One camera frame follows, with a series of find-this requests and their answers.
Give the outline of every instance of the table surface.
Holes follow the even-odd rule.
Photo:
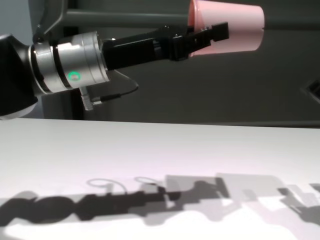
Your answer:
[[[0,122],[1,240],[317,240],[318,129]]]

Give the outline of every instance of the pink cup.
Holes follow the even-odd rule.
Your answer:
[[[265,15],[260,6],[191,0],[188,24],[196,32],[224,22],[229,25],[229,39],[212,41],[211,46],[192,53],[191,57],[255,51],[260,47],[265,27]]]

